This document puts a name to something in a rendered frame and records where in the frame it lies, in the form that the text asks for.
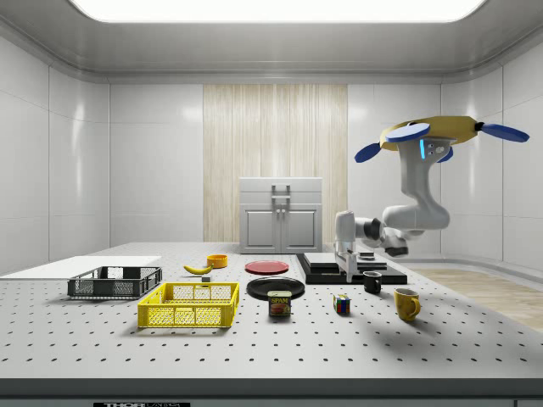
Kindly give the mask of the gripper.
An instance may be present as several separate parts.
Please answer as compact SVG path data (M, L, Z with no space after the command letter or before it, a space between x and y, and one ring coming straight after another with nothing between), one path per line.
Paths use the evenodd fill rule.
M357 274L357 255L351 249L335 250L335 260L339 268L345 272L346 281L352 283L353 276Z

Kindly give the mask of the drone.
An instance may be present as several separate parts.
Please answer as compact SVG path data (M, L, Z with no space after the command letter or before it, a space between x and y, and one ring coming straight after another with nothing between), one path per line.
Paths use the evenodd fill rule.
M397 151L399 142L434 137L453 139L452 144L458 144L476 137L480 131L511 142L529 140L529 135L523 131L504 125L478 122L469 116L434 116L403 122L383 130L379 141L361 149L355 155L355 161L368 161L382 148Z

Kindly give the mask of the yellow mug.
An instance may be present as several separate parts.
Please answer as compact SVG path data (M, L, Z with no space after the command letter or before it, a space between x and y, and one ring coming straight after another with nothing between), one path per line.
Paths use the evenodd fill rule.
M403 321L414 321L421 310L419 293L409 288L396 288L395 306L398 316Z

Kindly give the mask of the yellow basket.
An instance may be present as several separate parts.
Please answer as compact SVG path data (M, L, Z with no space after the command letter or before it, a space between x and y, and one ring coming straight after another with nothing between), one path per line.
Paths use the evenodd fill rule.
M166 282L137 304L140 327L230 327L237 282Z

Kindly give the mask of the flat-sided can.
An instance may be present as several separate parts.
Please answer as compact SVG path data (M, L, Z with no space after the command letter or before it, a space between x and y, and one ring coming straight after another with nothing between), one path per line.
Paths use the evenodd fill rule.
M267 293L269 316L290 316L291 315L291 298L290 291L269 291Z

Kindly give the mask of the dark grey basket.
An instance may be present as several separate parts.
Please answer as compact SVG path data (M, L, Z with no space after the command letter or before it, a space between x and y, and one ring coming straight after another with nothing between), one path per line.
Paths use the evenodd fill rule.
M160 284L160 267L101 266L68 280L72 298L140 298Z

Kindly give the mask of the black mug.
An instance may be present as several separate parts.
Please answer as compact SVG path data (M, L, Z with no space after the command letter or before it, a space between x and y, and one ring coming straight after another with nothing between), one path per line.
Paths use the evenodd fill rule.
M363 282L367 293L379 294L382 288L382 274L377 271L364 271Z

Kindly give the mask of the black stove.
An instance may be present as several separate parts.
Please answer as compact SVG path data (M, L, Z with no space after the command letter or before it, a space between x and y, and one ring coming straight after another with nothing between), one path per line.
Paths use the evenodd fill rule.
M334 253L308 253L297 254L298 261L305 273L306 284L346 284L346 274L339 269L335 262ZM362 285L363 271L376 271L382 275L384 285L404 285L408 283L407 275L391 266L385 268L364 268L362 262L358 262L358 273L353 276L352 284Z

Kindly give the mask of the white board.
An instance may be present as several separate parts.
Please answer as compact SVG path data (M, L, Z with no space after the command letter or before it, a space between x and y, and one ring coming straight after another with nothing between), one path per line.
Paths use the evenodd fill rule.
M0 276L0 279L63 280L100 266L145 266L158 259L160 256L76 256Z

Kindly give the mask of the black plate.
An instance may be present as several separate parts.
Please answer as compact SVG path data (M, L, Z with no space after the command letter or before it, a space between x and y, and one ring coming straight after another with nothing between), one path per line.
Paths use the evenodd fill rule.
M262 277L247 284L247 293L253 298L267 300L270 291L290 291L292 298L298 298L305 292L305 285L293 278L279 276Z

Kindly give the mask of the red plate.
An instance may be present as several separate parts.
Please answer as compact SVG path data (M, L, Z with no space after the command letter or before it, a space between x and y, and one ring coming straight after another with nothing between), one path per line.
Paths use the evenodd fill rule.
M289 265L278 260L257 260L246 264L245 270L254 275L274 276L287 272Z

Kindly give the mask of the white cabinet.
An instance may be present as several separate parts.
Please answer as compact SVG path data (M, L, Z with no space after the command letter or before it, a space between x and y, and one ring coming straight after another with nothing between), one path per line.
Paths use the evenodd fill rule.
M241 177L239 239L243 254L322 250L321 177Z

